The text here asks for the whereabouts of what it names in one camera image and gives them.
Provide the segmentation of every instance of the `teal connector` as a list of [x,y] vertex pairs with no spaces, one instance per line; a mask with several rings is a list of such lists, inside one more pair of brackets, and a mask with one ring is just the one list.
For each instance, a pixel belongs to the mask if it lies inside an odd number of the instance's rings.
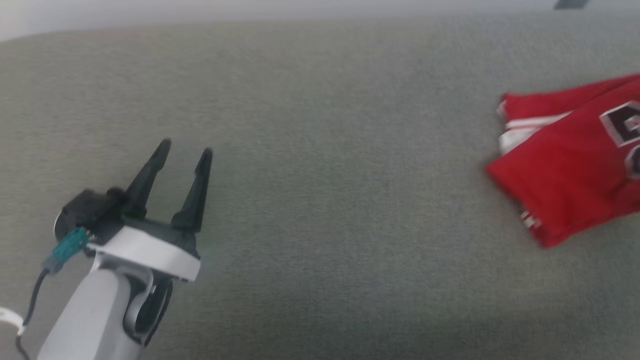
[[53,249],[51,255],[42,263],[42,268],[48,269],[52,275],[58,273],[70,258],[86,247],[88,242],[89,236],[86,231],[77,227]]

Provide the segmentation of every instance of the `black number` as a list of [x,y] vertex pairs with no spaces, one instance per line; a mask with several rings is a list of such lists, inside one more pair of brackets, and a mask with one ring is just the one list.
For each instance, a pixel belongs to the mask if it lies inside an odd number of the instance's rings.
[[627,169],[629,177],[637,179],[640,177],[640,145],[629,151],[627,156]]
[[618,146],[640,139],[640,110],[630,104],[602,115],[603,122]]

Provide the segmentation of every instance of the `gray fabric surface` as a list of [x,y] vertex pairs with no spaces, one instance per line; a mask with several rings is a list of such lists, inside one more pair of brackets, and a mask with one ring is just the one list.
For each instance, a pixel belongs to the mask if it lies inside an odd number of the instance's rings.
[[[486,177],[506,90],[640,69],[640,13],[228,23],[0,44],[0,304],[59,209],[173,138],[169,220],[215,151],[202,271],[144,359],[636,359],[628,217],[542,250]],[[35,356],[90,261],[45,281]],[[0,357],[18,359],[0,327]]]

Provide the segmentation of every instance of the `red jersey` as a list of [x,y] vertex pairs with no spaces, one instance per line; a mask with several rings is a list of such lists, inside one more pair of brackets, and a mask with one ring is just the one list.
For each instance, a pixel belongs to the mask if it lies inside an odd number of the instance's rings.
[[545,247],[640,211],[640,75],[504,96],[503,157],[488,173]]

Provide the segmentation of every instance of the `black object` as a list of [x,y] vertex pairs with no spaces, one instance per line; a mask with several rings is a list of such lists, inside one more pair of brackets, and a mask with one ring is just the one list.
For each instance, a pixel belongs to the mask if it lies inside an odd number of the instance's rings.
[[[33,311],[36,308],[36,301],[38,300],[38,292],[40,292],[40,287],[42,286],[42,281],[45,276],[49,273],[48,269],[42,270],[40,276],[38,276],[38,280],[36,280],[36,284],[33,286],[33,292],[31,292],[31,300],[29,301],[29,310],[27,310],[27,316],[24,317],[22,321],[22,326],[25,327],[31,321],[31,317],[33,316]],[[18,349],[18,352],[24,360],[29,360],[29,354],[27,354],[26,350],[22,347],[22,335],[18,335],[15,337],[15,348]]]
[[169,285],[167,286],[167,289],[166,289],[166,296],[164,297],[164,304],[162,305],[162,309],[160,310],[160,313],[158,314],[158,319],[156,321],[156,324],[154,325],[154,327],[149,332],[149,336],[147,336],[147,340],[145,341],[145,347],[147,345],[149,345],[149,343],[151,342],[151,338],[154,337],[154,334],[156,333],[156,330],[158,330],[158,325],[160,325],[160,322],[162,321],[162,318],[164,317],[164,313],[166,312],[166,308],[169,307],[169,300],[171,300],[171,294],[172,293],[173,293],[173,283],[169,282]]

